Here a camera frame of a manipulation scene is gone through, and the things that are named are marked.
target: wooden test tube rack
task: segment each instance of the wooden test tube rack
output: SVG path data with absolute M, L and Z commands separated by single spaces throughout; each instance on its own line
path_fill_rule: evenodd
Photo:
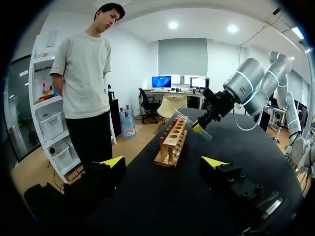
M 186 122 L 181 118 L 173 121 L 160 137 L 160 152 L 154 159 L 154 164 L 175 168 L 181 154 L 184 141 L 186 139 L 187 130 L 185 130 Z

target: man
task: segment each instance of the man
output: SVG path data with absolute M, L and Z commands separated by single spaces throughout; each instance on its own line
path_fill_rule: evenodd
M 53 86 L 63 97 L 71 141 L 84 167 L 112 158 L 109 101 L 104 92 L 111 47 L 100 34 L 124 15 L 118 4 L 103 5 L 85 32 L 60 44 L 50 72 Z

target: blue water bottle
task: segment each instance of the blue water bottle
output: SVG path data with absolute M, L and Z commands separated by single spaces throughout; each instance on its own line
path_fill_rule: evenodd
M 121 119 L 122 119 L 122 117 L 125 116 L 125 112 L 123 111 L 123 108 L 122 108 L 122 107 L 120 108 L 120 113 L 119 113 L 119 115 L 120 115 L 120 118 L 121 118 Z
M 122 135 L 125 139 L 131 139 L 136 136 L 134 119 L 128 115 L 128 112 L 125 112 L 125 115 L 122 117 Z
M 133 117 L 133 110 L 129 107 L 129 105 L 126 106 L 125 112 L 128 112 L 129 116 Z

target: black pants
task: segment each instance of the black pants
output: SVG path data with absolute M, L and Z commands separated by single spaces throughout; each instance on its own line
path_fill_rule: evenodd
M 65 121 L 83 167 L 92 161 L 101 162 L 112 158 L 109 111 L 96 117 Z

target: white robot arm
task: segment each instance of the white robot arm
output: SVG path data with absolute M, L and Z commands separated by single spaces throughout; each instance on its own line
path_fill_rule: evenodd
M 205 89 L 203 94 L 206 98 L 207 112 L 199 117 L 192 127 L 198 132 L 211 120 L 220 121 L 233 109 L 234 103 L 243 104 L 251 116 L 256 116 L 277 89 L 279 108 L 287 108 L 286 121 L 290 133 L 285 156 L 297 172 L 302 172 L 310 162 L 315 162 L 315 148 L 311 148 L 314 147 L 311 145 L 313 141 L 308 136 L 306 138 L 301 136 L 302 129 L 293 94 L 288 91 L 288 73 L 292 70 L 292 62 L 290 58 L 277 52 L 270 52 L 269 57 L 271 64 L 265 73 L 259 62 L 248 58 L 235 71 L 232 78 L 224 83 L 224 91 L 214 94 L 210 89 Z

